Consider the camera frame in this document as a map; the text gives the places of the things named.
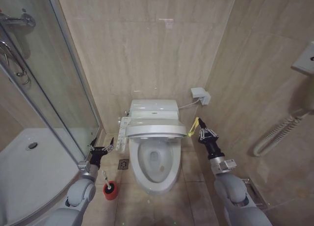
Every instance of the toilet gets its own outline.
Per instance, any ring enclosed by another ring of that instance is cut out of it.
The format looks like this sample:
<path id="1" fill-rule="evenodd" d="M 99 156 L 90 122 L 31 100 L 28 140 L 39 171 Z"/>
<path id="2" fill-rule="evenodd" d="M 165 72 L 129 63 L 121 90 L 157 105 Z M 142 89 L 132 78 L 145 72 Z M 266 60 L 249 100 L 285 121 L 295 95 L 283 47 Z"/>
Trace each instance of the toilet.
<path id="1" fill-rule="evenodd" d="M 133 100 L 130 118 L 126 136 L 136 181 L 147 193 L 162 195 L 177 180 L 181 139 L 186 137 L 177 102 Z"/>

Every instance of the corner wall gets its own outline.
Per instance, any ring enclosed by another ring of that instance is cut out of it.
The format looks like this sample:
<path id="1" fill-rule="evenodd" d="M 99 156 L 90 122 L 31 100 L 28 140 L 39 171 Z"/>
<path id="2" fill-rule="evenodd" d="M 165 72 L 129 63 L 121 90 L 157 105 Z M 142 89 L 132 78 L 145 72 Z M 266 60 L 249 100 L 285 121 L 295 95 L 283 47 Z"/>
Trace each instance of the corner wall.
<path id="1" fill-rule="evenodd" d="M 257 185 L 274 225 L 314 221 L 314 116 L 273 151 L 252 157 L 268 130 L 300 108 L 308 78 L 290 66 L 314 41 L 314 0 L 235 0 L 206 90 L 212 99 L 196 115 L 219 134 L 218 145 L 238 164 L 235 174 Z M 194 139 L 221 225 L 223 206 L 213 190 L 207 154 Z"/>
<path id="2" fill-rule="evenodd" d="M 44 126 L 43 121 L 2 69 L 0 69 L 0 121 L 0 152 L 22 130 Z"/>
<path id="3" fill-rule="evenodd" d="M 234 2 L 59 1 L 107 134 L 118 133 L 133 99 L 192 102 L 190 88 L 205 86 Z M 186 126 L 196 108 L 180 112 Z"/>

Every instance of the toilet lid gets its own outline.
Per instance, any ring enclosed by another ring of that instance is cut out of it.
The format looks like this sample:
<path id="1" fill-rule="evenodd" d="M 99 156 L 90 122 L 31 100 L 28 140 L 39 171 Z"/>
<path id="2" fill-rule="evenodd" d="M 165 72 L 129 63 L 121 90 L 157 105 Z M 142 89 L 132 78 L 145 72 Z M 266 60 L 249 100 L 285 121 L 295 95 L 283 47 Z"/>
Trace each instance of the toilet lid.
<path id="1" fill-rule="evenodd" d="M 185 126 L 177 119 L 133 119 L 126 128 L 126 135 L 138 138 L 184 138 Z"/>

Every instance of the floor drain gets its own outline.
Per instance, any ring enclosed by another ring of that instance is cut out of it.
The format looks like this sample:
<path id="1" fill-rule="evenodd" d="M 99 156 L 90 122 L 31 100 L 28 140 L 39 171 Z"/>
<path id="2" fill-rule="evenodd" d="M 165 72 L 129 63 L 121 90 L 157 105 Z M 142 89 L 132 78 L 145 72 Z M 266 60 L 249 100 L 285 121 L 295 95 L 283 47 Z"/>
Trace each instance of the floor drain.
<path id="1" fill-rule="evenodd" d="M 31 143 L 30 145 L 27 146 L 26 150 L 32 150 L 34 149 L 35 147 L 37 147 L 38 143 L 36 142 L 33 142 Z"/>
<path id="2" fill-rule="evenodd" d="M 128 159 L 119 160 L 118 170 L 127 170 L 128 168 L 129 168 Z"/>

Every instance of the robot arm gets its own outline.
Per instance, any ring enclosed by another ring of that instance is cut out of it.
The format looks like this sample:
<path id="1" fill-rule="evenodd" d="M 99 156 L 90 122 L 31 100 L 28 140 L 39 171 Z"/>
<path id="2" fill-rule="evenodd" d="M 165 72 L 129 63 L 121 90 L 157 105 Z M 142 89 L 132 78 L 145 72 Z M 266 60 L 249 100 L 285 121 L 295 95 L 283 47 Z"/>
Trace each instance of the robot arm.
<path id="1" fill-rule="evenodd" d="M 215 174 L 215 190 L 225 205 L 225 218 L 229 226 L 272 226 L 267 216 L 256 207 L 247 192 L 243 181 L 230 174 L 236 167 L 233 159 L 225 160 L 225 154 L 221 152 L 216 141 L 218 135 L 206 127 L 198 118 L 200 133 L 198 142 L 205 145 L 208 152 L 211 170 Z"/>
<path id="2" fill-rule="evenodd" d="M 96 187 L 95 181 L 100 168 L 101 158 L 113 150 L 113 138 L 108 147 L 93 147 L 96 139 L 90 144 L 90 161 L 81 161 L 78 168 L 81 179 L 68 190 L 62 205 L 55 210 L 45 223 L 45 226 L 80 226 L 88 204 L 93 199 Z"/>

